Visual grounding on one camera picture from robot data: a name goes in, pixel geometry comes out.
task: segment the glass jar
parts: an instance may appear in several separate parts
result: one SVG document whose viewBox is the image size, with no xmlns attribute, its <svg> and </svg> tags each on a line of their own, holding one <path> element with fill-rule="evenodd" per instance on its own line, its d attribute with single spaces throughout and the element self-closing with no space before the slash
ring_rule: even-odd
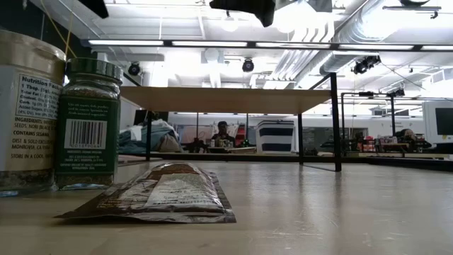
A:
<svg viewBox="0 0 453 255">
<path fill-rule="evenodd" d="M 97 59 L 67 62 L 59 100 L 55 183 L 59 189 L 103 188 L 117 168 L 122 70 Z"/>
<path fill-rule="evenodd" d="M 0 197 L 48 189 L 64 53 L 0 30 Z"/>
</svg>

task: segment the black metal lid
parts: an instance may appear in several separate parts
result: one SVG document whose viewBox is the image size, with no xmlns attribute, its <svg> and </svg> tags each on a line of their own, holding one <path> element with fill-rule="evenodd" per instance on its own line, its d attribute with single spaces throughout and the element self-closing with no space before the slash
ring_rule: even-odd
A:
<svg viewBox="0 0 453 255">
<path fill-rule="evenodd" d="M 122 81 L 122 69 L 118 66 L 97 59 L 74 58 L 66 63 L 66 75 L 95 74 Z"/>
</svg>

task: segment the cloth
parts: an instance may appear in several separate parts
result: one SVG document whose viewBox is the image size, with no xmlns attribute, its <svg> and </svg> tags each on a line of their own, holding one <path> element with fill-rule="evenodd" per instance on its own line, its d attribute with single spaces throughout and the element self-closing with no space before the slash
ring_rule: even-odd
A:
<svg viewBox="0 0 453 255">
<path fill-rule="evenodd" d="M 147 151 L 147 127 L 140 128 L 140 134 L 134 134 L 136 127 L 120 133 L 118 139 L 119 154 L 144 154 Z M 151 127 L 151 151 L 152 152 L 182 152 L 178 143 L 178 134 L 165 121 L 156 120 Z"/>
</svg>

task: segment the security camera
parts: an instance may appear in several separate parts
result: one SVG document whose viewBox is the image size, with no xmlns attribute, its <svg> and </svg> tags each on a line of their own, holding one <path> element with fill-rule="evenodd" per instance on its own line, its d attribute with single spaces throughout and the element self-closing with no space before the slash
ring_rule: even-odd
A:
<svg viewBox="0 0 453 255">
<path fill-rule="evenodd" d="M 246 59 L 243 62 L 242 71 L 244 71 L 244 72 L 252 72 L 253 69 L 255 69 L 255 65 L 253 64 L 252 59 L 249 59 L 249 58 Z"/>
<path fill-rule="evenodd" d="M 360 61 L 356 61 L 355 66 L 352 68 L 351 71 L 354 72 L 354 74 L 364 74 L 369 69 L 373 68 L 376 64 L 380 63 L 381 63 L 380 56 L 368 56 L 365 57 L 364 59 L 361 59 Z"/>
<path fill-rule="evenodd" d="M 132 63 L 127 71 L 132 76 L 139 75 L 141 72 L 140 63 L 138 63 L 138 62 Z"/>
</svg>

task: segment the man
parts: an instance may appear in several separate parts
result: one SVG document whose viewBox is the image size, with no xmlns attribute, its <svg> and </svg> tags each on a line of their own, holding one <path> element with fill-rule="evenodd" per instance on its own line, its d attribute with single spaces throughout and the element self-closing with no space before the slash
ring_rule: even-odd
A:
<svg viewBox="0 0 453 255">
<path fill-rule="evenodd" d="M 215 141 L 215 146 L 219 146 L 219 141 L 220 140 L 228 140 L 230 143 L 233 144 L 233 147 L 236 145 L 236 140 L 234 137 L 231 137 L 228 135 L 228 124 L 226 121 L 220 121 L 219 124 L 217 124 L 217 127 L 219 127 L 219 133 L 215 134 L 211 139 Z"/>
</svg>

